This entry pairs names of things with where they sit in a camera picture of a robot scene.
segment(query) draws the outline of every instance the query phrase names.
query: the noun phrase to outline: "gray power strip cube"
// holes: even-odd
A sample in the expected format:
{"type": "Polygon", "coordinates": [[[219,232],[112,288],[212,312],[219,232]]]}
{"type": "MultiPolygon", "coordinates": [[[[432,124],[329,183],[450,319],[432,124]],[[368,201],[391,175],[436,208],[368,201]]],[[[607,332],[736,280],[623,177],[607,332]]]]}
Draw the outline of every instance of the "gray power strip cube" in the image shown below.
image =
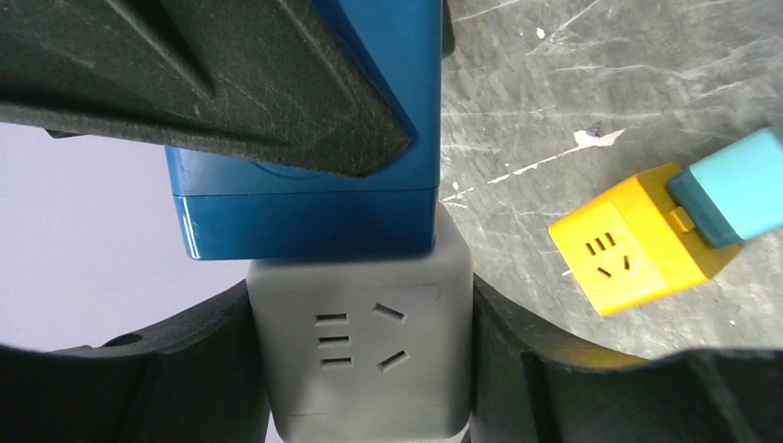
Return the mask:
{"type": "Polygon", "coordinates": [[[441,205],[424,257],[271,264],[247,275],[288,443],[451,437],[470,413],[470,250],[441,205]]]}

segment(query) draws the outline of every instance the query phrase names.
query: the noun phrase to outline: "light purple background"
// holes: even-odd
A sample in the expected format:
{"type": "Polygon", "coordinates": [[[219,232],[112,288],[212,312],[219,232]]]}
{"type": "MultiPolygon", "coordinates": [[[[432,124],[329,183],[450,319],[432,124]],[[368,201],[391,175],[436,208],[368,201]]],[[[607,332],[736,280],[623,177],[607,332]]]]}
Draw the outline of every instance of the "light purple background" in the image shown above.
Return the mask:
{"type": "Polygon", "coordinates": [[[246,268],[187,258],[160,146],[0,124],[0,342],[100,346],[246,268]]]}

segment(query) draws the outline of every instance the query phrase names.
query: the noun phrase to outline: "white paint splatter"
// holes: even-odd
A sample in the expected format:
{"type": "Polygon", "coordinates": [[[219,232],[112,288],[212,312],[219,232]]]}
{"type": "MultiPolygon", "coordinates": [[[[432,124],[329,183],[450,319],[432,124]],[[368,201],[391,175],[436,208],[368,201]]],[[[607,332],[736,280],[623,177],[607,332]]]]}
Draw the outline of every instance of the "white paint splatter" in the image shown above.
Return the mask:
{"type": "Polygon", "coordinates": [[[577,148],[590,148],[591,146],[612,146],[615,141],[625,132],[625,129],[606,134],[604,137],[591,136],[587,131],[580,130],[573,133],[573,139],[576,141],[577,148]]]}
{"type": "Polygon", "coordinates": [[[487,182],[487,185],[495,185],[496,183],[500,183],[500,182],[502,182],[503,180],[505,180],[505,179],[507,179],[507,178],[509,178],[509,177],[511,177],[511,176],[512,176],[511,174],[505,174],[505,175],[501,175],[501,176],[500,176],[500,177],[498,177],[498,178],[493,178],[492,180],[489,180],[489,181],[487,182]]]}
{"type": "Polygon", "coordinates": [[[445,202],[445,201],[454,200],[455,198],[463,198],[465,194],[467,194],[468,192],[470,192],[470,191],[472,191],[474,189],[475,189],[474,187],[471,187],[470,189],[466,189],[465,191],[458,192],[458,193],[454,194],[453,196],[446,197],[446,198],[442,199],[441,201],[445,202]]]}
{"type": "MultiPolygon", "coordinates": [[[[526,173],[527,171],[530,171],[531,169],[538,169],[538,166],[553,162],[560,157],[565,157],[566,155],[571,155],[579,150],[584,150],[587,148],[592,148],[594,146],[597,147],[606,147],[606,146],[612,146],[614,145],[615,141],[622,135],[622,133],[625,132],[625,129],[621,129],[619,131],[614,131],[611,134],[606,134],[604,137],[595,137],[591,136],[587,133],[585,130],[579,130],[573,133],[573,139],[576,141],[576,148],[571,148],[569,150],[566,150],[564,152],[561,152],[560,154],[553,155],[551,157],[547,157],[544,160],[535,162],[533,164],[528,164],[525,167],[519,168],[516,171],[512,171],[513,175],[521,175],[526,173]]],[[[503,180],[506,180],[509,178],[510,174],[502,175],[498,178],[489,180],[487,182],[488,185],[495,185],[496,183],[502,182],[503,180]]]]}

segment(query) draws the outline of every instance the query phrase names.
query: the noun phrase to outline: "scratch mark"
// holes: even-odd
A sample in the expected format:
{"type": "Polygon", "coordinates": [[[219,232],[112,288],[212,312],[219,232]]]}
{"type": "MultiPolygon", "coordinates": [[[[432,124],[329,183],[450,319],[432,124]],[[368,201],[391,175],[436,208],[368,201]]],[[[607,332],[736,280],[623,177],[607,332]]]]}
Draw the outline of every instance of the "scratch mark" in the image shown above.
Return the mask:
{"type": "Polygon", "coordinates": [[[524,212],[521,212],[519,210],[515,210],[514,208],[511,208],[511,210],[514,213],[514,217],[521,224],[523,224],[523,223],[519,220],[519,217],[522,217],[522,216],[538,215],[538,216],[542,216],[542,217],[562,217],[562,216],[568,214],[568,212],[545,212],[543,210],[526,210],[524,212]]]}
{"type": "Polygon", "coordinates": [[[725,134],[719,134],[717,132],[710,132],[710,131],[699,131],[696,129],[675,129],[678,132],[681,132],[683,134],[694,134],[696,136],[706,136],[706,137],[712,137],[712,138],[719,138],[721,140],[726,140],[729,143],[733,143],[736,141],[735,138],[731,138],[725,134]]]}
{"type": "Polygon", "coordinates": [[[492,152],[492,153],[500,152],[500,149],[497,148],[477,148],[475,146],[470,146],[470,145],[449,144],[449,145],[440,145],[440,147],[446,149],[453,149],[453,150],[472,150],[475,152],[492,152]]]}
{"type": "Polygon", "coordinates": [[[493,7],[488,7],[487,9],[482,9],[482,10],[480,10],[480,11],[474,13],[474,14],[470,14],[470,15],[467,15],[467,16],[455,18],[453,20],[453,23],[459,23],[461,21],[466,21],[466,20],[469,20],[471,18],[476,18],[476,17],[479,17],[479,16],[483,16],[484,14],[487,14],[487,12],[492,12],[492,11],[494,11],[496,9],[500,9],[502,7],[510,6],[510,5],[515,4],[515,3],[519,3],[519,2],[520,2],[520,0],[506,0],[504,2],[500,2],[499,5],[494,5],[493,7]]]}
{"type": "Polygon", "coordinates": [[[84,66],[84,67],[86,67],[88,69],[95,69],[95,63],[94,62],[91,62],[89,60],[85,60],[83,58],[80,58],[77,55],[72,54],[72,53],[70,53],[69,51],[67,51],[67,50],[65,50],[63,48],[60,48],[60,47],[57,47],[57,46],[53,46],[53,45],[47,44],[47,43],[40,43],[40,45],[44,49],[47,49],[49,51],[53,51],[53,52],[55,52],[58,55],[62,55],[63,57],[69,59],[70,61],[76,62],[76,63],[78,63],[78,64],[80,64],[80,65],[82,65],[82,66],[84,66]]]}
{"type": "Polygon", "coordinates": [[[223,80],[223,81],[225,81],[226,83],[228,83],[229,86],[231,86],[232,88],[234,88],[234,90],[236,90],[237,92],[239,92],[240,94],[245,96],[246,99],[250,100],[256,106],[258,106],[259,108],[263,109],[265,113],[267,113],[267,114],[270,113],[269,110],[267,109],[267,107],[264,106],[264,103],[259,102],[259,99],[254,97],[253,94],[251,94],[248,90],[246,90],[246,89],[242,88],[241,86],[237,85],[230,78],[228,78],[226,76],[218,76],[218,78],[223,80]]]}
{"type": "Polygon", "coordinates": [[[460,74],[463,72],[486,72],[488,69],[497,69],[497,66],[482,66],[482,67],[471,67],[469,69],[448,69],[443,70],[443,74],[460,74]]]}
{"type": "Polygon", "coordinates": [[[550,106],[546,106],[544,108],[538,108],[531,111],[487,111],[483,113],[472,113],[472,112],[459,112],[459,111],[449,111],[446,113],[442,113],[442,115],[448,115],[448,116],[465,116],[465,115],[487,115],[487,116],[493,116],[493,117],[505,117],[505,116],[513,116],[513,117],[519,117],[522,116],[522,114],[542,114],[544,111],[548,109],[554,108],[556,105],[552,104],[550,106]]]}
{"type": "Polygon", "coordinates": [[[702,8],[702,7],[710,7],[710,6],[715,6],[715,5],[721,5],[721,4],[724,4],[724,3],[730,3],[732,1],[733,0],[716,0],[714,2],[703,2],[703,3],[699,3],[699,4],[696,4],[696,5],[693,5],[693,6],[688,6],[688,7],[684,8],[680,12],[691,12],[694,9],[698,9],[698,8],[702,8]]]}
{"type": "Polygon", "coordinates": [[[593,6],[595,6],[599,1],[600,0],[594,0],[593,3],[591,3],[590,5],[587,5],[587,7],[585,9],[583,9],[578,14],[576,14],[573,17],[571,17],[568,21],[566,21],[565,23],[560,25],[554,32],[552,32],[552,37],[554,37],[555,34],[560,32],[561,30],[564,30],[564,29],[568,28],[574,21],[578,20],[579,17],[583,16],[585,12],[589,11],[590,9],[592,9],[593,6]]]}

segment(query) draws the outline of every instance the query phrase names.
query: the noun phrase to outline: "light blue plug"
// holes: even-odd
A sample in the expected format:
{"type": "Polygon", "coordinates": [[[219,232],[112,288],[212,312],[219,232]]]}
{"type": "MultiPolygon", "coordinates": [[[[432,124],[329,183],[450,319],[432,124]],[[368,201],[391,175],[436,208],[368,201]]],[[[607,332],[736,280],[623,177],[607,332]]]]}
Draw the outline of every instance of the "light blue plug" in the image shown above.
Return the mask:
{"type": "Polygon", "coordinates": [[[673,177],[669,192],[714,247],[783,225],[783,134],[754,132],[673,177]]]}

